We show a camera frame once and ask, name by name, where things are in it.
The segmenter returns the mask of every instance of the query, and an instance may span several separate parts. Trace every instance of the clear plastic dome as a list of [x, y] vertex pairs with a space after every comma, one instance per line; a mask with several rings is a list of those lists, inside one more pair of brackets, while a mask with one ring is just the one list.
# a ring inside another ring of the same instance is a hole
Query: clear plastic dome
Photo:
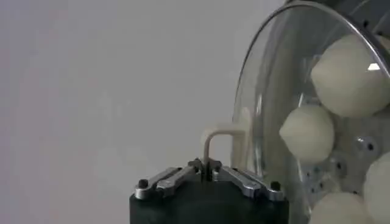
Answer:
[[[361, 195], [369, 166], [389, 151], [384, 135], [390, 133], [387, 99], [375, 104], [380, 99], [370, 98], [390, 90], [388, 43], [312, 2], [277, 10], [253, 39], [236, 91], [233, 122], [242, 108], [249, 109], [254, 122], [247, 167], [284, 185], [290, 223], [308, 223], [313, 206], [329, 192]], [[303, 105], [323, 107], [335, 128], [331, 153], [319, 163], [295, 158], [279, 134], [289, 113]], [[346, 110], [339, 112], [343, 106]], [[233, 167], [242, 164], [241, 151], [233, 139]]]

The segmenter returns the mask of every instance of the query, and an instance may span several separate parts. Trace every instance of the screw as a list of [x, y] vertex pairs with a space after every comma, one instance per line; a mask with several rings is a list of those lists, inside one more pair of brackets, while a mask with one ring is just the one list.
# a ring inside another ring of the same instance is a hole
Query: screw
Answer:
[[280, 191], [280, 183], [278, 181], [271, 182], [271, 189], [274, 191]]
[[138, 182], [138, 187], [141, 189], [147, 188], [147, 185], [149, 185], [149, 182], [147, 181], [147, 179], [140, 179]]

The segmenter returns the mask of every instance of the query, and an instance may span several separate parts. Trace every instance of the gray background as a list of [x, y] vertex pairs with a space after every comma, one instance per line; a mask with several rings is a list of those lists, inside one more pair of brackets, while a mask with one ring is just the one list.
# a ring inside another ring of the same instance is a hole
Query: gray background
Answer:
[[[137, 179], [201, 156], [283, 0], [0, 1], [0, 222], [128, 223]], [[229, 138], [212, 143], [229, 163]]]

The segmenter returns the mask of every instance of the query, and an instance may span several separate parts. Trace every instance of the black screw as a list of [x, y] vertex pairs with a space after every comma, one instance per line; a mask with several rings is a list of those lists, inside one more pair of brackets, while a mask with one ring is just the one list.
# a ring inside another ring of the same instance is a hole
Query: black screw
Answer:
[[141, 189], [147, 188], [147, 185], [149, 185], [149, 182], [147, 181], [147, 179], [140, 179], [138, 182], [138, 187]]
[[363, 27], [366, 28], [368, 26], [369, 22], [367, 20], [363, 21]]
[[373, 151], [374, 146], [371, 143], [368, 143], [367, 148], [368, 150]]
[[280, 191], [281, 185], [278, 181], [271, 182], [271, 189], [274, 191]]

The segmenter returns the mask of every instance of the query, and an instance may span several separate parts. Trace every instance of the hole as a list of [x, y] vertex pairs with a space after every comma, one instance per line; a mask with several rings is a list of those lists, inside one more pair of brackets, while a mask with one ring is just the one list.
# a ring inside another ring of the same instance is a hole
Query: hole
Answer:
[[373, 151], [374, 146], [371, 143], [368, 143], [367, 149], [370, 150], [370, 151]]
[[368, 20], [364, 20], [363, 21], [363, 27], [366, 28], [368, 25], [369, 25], [369, 21]]

